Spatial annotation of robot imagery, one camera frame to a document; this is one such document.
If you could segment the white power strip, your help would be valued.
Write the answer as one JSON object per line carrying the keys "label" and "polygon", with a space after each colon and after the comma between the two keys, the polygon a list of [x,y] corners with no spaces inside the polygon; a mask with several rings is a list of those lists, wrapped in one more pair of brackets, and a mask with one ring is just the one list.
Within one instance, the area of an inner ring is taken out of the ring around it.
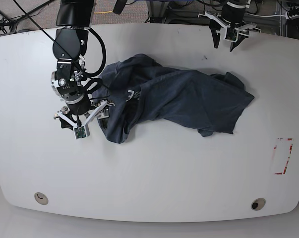
{"label": "white power strip", "polygon": [[293,20],[299,18],[299,6],[294,6],[286,13],[287,20]]}

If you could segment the red tape rectangle marking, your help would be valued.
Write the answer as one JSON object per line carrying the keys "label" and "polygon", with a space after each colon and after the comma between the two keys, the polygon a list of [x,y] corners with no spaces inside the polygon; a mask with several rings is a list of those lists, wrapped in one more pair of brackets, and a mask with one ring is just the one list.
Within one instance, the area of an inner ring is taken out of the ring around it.
{"label": "red tape rectangle marking", "polygon": [[294,140],[292,138],[278,138],[272,156],[272,173],[284,175],[290,160]]}

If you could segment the aluminium frame base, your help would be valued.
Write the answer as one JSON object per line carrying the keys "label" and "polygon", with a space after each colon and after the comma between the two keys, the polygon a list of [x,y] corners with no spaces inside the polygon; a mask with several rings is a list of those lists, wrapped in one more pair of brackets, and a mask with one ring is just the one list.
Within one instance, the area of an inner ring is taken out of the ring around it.
{"label": "aluminium frame base", "polygon": [[170,0],[146,0],[146,5],[149,13],[149,23],[166,23],[166,11],[170,3]]}

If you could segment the black tripod stand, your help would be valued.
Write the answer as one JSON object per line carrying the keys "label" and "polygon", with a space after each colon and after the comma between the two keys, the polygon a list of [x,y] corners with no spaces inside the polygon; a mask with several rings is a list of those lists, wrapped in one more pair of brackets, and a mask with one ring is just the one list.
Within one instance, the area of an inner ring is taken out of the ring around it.
{"label": "black tripod stand", "polygon": [[55,2],[54,0],[48,0],[34,9],[28,11],[26,14],[18,15],[15,17],[8,17],[3,11],[0,10],[0,33],[4,35],[17,33],[18,24],[23,20],[26,20],[29,16],[37,16],[45,7]]}

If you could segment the black cylinder on floor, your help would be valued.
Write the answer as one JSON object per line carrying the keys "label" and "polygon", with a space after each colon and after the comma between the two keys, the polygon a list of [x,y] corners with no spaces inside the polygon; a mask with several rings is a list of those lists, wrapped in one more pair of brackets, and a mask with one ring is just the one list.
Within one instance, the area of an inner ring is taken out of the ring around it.
{"label": "black cylinder on floor", "polygon": [[127,3],[127,0],[116,0],[115,6],[113,8],[113,13],[120,15]]}

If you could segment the dark blue T-shirt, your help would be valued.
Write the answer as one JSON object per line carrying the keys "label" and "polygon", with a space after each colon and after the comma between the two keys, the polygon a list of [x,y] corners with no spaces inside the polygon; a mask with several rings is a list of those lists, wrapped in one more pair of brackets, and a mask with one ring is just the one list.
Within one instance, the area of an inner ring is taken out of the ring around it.
{"label": "dark blue T-shirt", "polygon": [[254,100],[231,73],[205,74],[164,67],[145,54],[105,67],[104,86],[93,98],[113,101],[99,126],[110,142],[124,143],[131,129],[147,120],[166,119],[203,136],[232,134],[244,109]]}

